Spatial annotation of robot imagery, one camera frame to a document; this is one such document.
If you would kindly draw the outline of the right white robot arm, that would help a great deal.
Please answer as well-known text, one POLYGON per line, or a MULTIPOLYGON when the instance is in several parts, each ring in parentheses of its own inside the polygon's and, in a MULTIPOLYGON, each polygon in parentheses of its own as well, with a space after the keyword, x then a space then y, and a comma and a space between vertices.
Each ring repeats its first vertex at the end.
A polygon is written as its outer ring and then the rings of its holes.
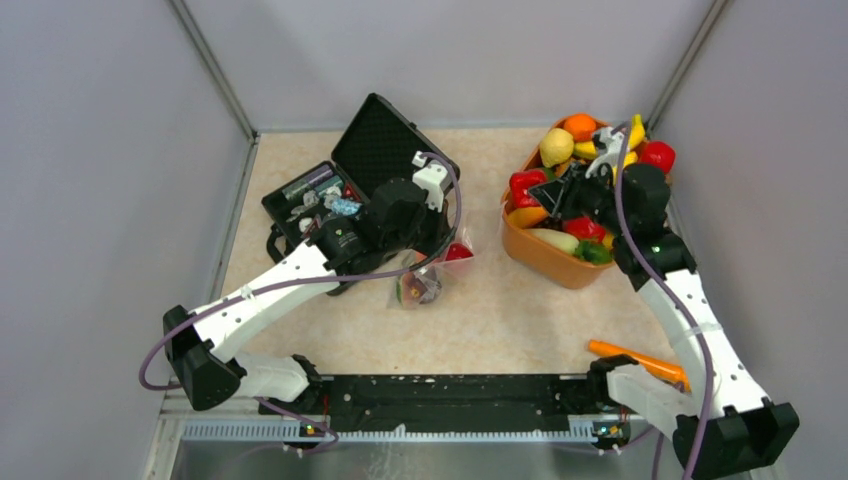
POLYGON ((586 397, 619 405, 668 438, 688 479, 720 479, 773 465, 800 425, 748 372, 706 297, 697 264, 667 223, 665 174, 634 163, 616 171, 574 164, 529 188, 557 220, 585 216, 615 236, 613 258, 661 324, 687 376, 681 392, 629 354, 594 361, 586 397))

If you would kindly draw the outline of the red toy bell pepper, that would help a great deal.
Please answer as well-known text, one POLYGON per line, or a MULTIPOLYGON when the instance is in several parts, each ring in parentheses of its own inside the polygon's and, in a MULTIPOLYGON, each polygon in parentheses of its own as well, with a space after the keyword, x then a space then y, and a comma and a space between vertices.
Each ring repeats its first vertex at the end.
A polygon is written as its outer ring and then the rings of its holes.
POLYGON ((548 180, 548 171, 542 168, 513 173, 509 178, 512 205, 515 208, 538 207, 540 203, 529 193, 529 189, 548 180))

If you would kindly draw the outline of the red toy tomato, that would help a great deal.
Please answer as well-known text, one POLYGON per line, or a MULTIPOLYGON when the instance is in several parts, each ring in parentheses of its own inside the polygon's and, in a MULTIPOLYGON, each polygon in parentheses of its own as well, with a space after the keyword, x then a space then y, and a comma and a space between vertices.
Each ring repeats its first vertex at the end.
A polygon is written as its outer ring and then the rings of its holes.
POLYGON ((465 244, 460 242, 453 242, 448 246, 448 249, 444 255, 444 261, 453 262, 466 260, 472 258, 473 256, 473 251, 465 244))

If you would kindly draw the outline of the toy watermelon slice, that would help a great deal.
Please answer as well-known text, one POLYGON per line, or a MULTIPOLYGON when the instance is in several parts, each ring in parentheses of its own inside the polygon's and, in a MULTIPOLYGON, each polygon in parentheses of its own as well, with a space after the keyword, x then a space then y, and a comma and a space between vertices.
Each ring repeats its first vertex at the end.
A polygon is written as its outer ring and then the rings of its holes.
POLYGON ((395 298, 400 308, 414 308, 418 304, 418 290, 412 273, 401 275, 395 282, 395 298))

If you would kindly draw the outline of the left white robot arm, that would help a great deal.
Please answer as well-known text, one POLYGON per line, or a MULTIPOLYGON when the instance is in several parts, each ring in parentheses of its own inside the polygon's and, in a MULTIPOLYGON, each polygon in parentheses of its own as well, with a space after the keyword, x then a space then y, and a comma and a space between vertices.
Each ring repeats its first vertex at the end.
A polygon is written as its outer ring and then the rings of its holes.
POLYGON ((378 268, 404 250, 434 261, 452 241, 457 222, 446 213, 454 181, 392 179, 352 214, 334 211, 291 252, 239 289, 163 316, 161 350, 178 388, 195 411, 233 396, 270 397, 297 413, 319 404, 320 386, 303 358, 247 354, 244 346, 312 298, 379 278, 378 268))

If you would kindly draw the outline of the clear zip top bag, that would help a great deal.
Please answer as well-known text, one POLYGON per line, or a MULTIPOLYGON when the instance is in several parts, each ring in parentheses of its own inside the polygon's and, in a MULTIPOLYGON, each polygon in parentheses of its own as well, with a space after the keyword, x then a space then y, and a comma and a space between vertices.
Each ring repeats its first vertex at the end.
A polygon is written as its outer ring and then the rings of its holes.
POLYGON ((433 262, 416 269, 435 268, 438 271, 443 286, 439 298, 429 304, 417 304, 414 308, 400 308, 395 298, 395 282, 398 278, 396 277, 389 284, 386 307, 390 310, 414 311, 429 309, 449 299, 462 287, 468 286, 472 276, 483 269, 484 262, 494 253, 496 237, 500 231, 500 211, 496 208, 472 209, 463 213, 459 229, 448 246, 453 242, 463 243, 473 251, 474 256, 466 260, 445 262, 447 246, 433 262))

